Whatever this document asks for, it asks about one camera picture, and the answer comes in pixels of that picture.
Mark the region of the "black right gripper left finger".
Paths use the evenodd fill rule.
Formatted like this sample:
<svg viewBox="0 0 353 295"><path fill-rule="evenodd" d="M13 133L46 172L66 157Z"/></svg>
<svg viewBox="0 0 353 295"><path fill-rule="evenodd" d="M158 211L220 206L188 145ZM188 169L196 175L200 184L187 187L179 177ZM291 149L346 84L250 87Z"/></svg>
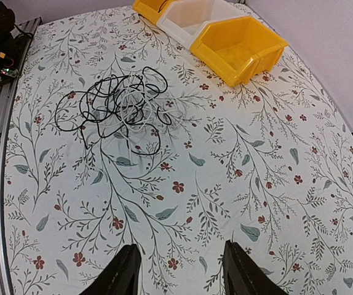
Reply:
<svg viewBox="0 0 353 295"><path fill-rule="evenodd" d="M141 254L136 244L124 245L94 282L80 295L138 294Z"/></svg>

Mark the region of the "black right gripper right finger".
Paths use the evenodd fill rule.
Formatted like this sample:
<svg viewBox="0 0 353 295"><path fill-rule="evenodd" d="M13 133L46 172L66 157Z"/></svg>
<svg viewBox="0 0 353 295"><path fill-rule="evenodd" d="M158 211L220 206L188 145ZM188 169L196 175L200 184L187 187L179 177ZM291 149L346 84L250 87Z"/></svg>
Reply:
<svg viewBox="0 0 353 295"><path fill-rule="evenodd" d="M225 242L222 266L225 294L284 294L237 242Z"/></svg>

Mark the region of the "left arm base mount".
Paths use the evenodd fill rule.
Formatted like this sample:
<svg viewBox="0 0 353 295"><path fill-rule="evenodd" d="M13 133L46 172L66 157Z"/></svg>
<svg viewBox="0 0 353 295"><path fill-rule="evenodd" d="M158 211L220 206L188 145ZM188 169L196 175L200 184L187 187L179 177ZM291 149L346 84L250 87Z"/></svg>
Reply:
<svg viewBox="0 0 353 295"><path fill-rule="evenodd" d="M33 33L15 24L13 10L0 1L0 87L20 75L20 62L25 58L25 48L33 37Z"/></svg>

